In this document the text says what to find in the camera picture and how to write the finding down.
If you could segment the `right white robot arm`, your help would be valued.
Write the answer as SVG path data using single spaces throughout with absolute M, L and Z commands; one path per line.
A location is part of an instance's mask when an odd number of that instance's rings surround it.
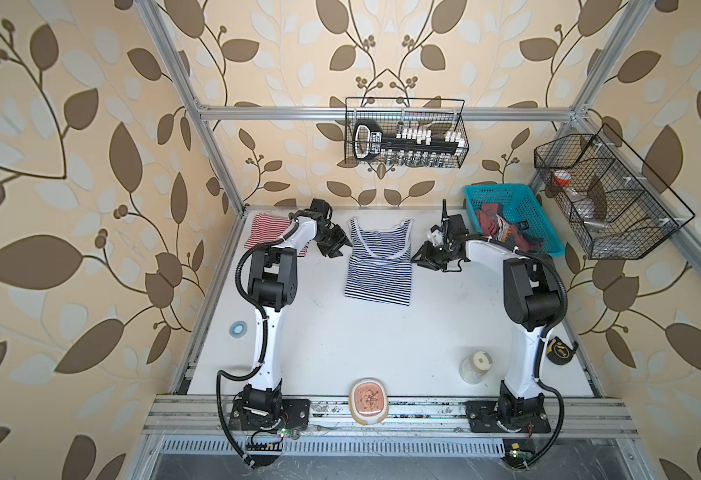
M 550 438 L 536 452 L 508 447 L 503 463 L 510 469 L 532 468 L 556 442 L 564 422 L 561 393 L 544 383 L 541 370 L 549 334 L 564 320 L 568 299 L 550 257 L 523 252 L 495 236 L 470 234 L 459 214 L 442 210 L 441 224 L 433 226 L 411 262 L 447 273 L 450 262 L 476 262 L 502 276 L 502 298 L 514 323 L 508 372 L 500 381 L 497 399 L 465 404 L 473 433 L 509 433 Z

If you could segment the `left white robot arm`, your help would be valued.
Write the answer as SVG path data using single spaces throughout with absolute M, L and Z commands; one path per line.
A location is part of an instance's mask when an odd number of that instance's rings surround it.
M 256 312 L 256 351 L 252 370 L 236 375 L 222 369 L 216 373 L 216 413 L 224 437 L 236 455 L 250 469 L 276 460 L 264 460 L 256 452 L 272 452 L 274 444 L 254 441 L 258 434 L 278 436 L 308 424 L 308 400 L 284 400 L 280 365 L 280 330 L 286 307 L 298 293 L 300 252 L 314 242 L 328 258 L 342 256 L 350 240 L 342 226 L 332 221 L 332 206 L 314 199 L 310 207 L 290 215 L 290 227 L 276 239 L 260 242 L 246 250 L 234 270 L 234 285 L 240 297 Z

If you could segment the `blue white striped tank top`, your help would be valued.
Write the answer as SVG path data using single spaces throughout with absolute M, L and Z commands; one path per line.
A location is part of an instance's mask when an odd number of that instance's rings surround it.
M 411 232 L 406 219 L 388 230 L 365 230 L 359 218 L 348 222 L 352 252 L 344 286 L 347 298 L 410 306 Z

